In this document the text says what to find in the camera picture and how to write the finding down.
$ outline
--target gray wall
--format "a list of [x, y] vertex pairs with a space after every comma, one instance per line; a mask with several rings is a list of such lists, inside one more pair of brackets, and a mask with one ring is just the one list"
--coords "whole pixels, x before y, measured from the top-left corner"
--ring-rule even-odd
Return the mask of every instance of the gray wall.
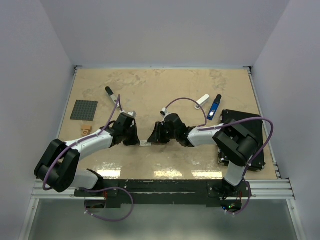
[[0, 233], [19, 237], [34, 168], [56, 137], [72, 64], [38, 0], [0, 2]]
[[309, 240], [320, 236], [319, 10], [318, 0], [291, 0], [253, 67], [263, 113], [275, 124], [276, 160]]
[[252, 66], [289, 0], [41, 0], [87, 67]]

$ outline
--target gray grid pad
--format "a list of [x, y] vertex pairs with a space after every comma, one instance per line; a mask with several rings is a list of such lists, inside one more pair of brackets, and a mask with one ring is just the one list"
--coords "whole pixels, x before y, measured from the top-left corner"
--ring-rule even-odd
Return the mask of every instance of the gray grid pad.
[[96, 113], [98, 102], [97, 101], [75, 101], [71, 120], [93, 121]]

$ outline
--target blue marker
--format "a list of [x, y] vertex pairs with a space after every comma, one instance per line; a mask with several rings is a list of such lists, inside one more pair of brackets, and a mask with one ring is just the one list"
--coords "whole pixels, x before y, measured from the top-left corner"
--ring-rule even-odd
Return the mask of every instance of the blue marker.
[[211, 109], [210, 109], [209, 114], [208, 114], [208, 116], [206, 117], [206, 119], [208, 119], [208, 120], [214, 119], [214, 116], [215, 116], [215, 114], [216, 114], [216, 111], [217, 111], [217, 109], [218, 109], [218, 107], [219, 107], [219, 105], [220, 105], [221, 98], [222, 98], [222, 96], [221, 96], [220, 94], [218, 94], [218, 95], [216, 96], [216, 98], [215, 98], [215, 100], [213, 101], [213, 104], [212, 104], [212, 106], [211, 106]]

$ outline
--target small wooden block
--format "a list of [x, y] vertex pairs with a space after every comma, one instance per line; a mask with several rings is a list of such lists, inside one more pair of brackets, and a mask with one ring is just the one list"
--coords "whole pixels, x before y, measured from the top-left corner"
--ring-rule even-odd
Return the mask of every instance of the small wooden block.
[[85, 129], [82, 130], [82, 133], [81, 133], [82, 136], [88, 136], [89, 134], [90, 134], [89, 130], [85, 130]]
[[83, 124], [81, 126], [81, 130], [88, 130], [89, 132], [91, 132], [92, 131], [92, 126], [89, 125], [89, 124]]

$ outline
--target beige table surface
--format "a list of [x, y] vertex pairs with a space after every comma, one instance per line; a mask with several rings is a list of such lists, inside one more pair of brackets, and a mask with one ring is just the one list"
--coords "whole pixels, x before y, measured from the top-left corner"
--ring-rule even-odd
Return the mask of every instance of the beige table surface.
[[[160, 111], [176, 98], [198, 100], [210, 95], [204, 105], [209, 112], [217, 94], [221, 104], [207, 126], [217, 125], [223, 109], [259, 114], [255, 95], [248, 76], [242, 69], [79, 69], [77, 71], [59, 138], [63, 141], [81, 137], [81, 125], [90, 124], [93, 131], [104, 126], [114, 107], [107, 96], [109, 86], [115, 95], [120, 94], [123, 109], [136, 111], [138, 137], [147, 140], [155, 122], [161, 121]], [[93, 121], [70, 120], [76, 100], [98, 101]], [[194, 103], [180, 100], [169, 107], [187, 126], [204, 122], [201, 110]], [[166, 145], [149, 147], [124, 146], [122, 143], [101, 150], [83, 159], [79, 169], [92, 169], [105, 179], [221, 179], [226, 166], [217, 162], [218, 147], [202, 145], [182, 147], [175, 140]], [[248, 172], [247, 179], [277, 179], [270, 149], [264, 151], [265, 169]]]

